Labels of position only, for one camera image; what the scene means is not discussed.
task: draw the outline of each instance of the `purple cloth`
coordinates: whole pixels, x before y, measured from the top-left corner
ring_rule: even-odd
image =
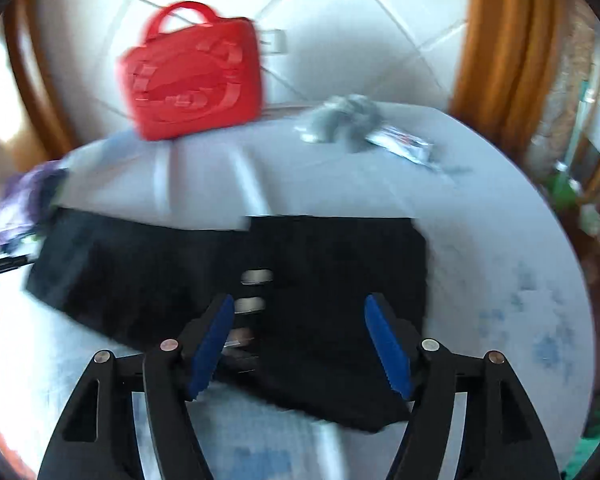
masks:
[[[59,160],[52,160],[7,180],[0,199],[0,247],[35,227],[44,213],[41,191],[45,181],[64,171]]]

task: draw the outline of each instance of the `wall outlet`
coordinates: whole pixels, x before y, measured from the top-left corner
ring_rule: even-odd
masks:
[[[257,32],[257,47],[263,56],[286,54],[286,36],[283,30],[272,28]]]

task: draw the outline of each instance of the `silver packet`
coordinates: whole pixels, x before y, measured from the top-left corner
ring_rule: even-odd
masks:
[[[411,162],[427,168],[435,168],[430,160],[433,143],[403,132],[394,126],[383,124],[367,134],[366,140],[396,155],[408,158]]]

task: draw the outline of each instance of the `white tiled wall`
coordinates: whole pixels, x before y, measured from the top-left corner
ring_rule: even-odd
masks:
[[[82,140],[130,125],[115,60],[174,1],[38,0],[51,73]],[[269,104],[356,92],[445,109],[453,92],[468,0],[198,1],[285,32],[287,53],[262,57]],[[170,26],[191,20],[182,12]]]

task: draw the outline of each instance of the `black cloth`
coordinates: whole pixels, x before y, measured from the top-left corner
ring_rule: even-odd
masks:
[[[241,285],[242,272],[273,280]],[[259,296],[236,315],[253,330],[244,372],[223,356],[216,378],[285,408],[365,431],[406,420],[364,321],[382,292],[421,330],[426,246],[411,219],[255,217],[248,231],[182,231],[61,209],[28,290],[139,350],[177,336],[219,292]]]

